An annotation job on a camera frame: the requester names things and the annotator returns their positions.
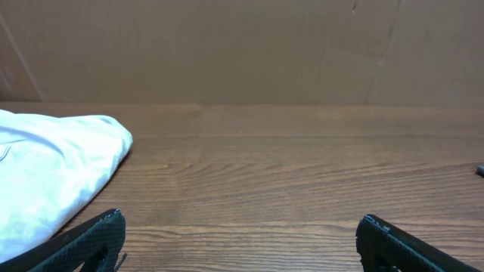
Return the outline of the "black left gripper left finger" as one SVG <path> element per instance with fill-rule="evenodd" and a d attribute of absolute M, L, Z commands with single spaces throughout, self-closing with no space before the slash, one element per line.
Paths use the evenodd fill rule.
<path fill-rule="evenodd" d="M 1 272 L 117 272 L 126 220 L 109 209 L 47 242 L 1 263 Z"/>

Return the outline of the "grey shorts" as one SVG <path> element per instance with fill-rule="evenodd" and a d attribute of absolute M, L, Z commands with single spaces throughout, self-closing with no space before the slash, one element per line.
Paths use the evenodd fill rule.
<path fill-rule="evenodd" d="M 479 165 L 476 169 L 476 173 L 482 177 L 484 177 L 484 165 Z"/>

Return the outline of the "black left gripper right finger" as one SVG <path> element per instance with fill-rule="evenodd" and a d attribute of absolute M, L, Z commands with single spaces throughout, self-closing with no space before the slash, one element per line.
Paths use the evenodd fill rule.
<path fill-rule="evenodd" d="M 355 236 L 364 272 L 479 272 L 376 215 L 365 215 Z"/>

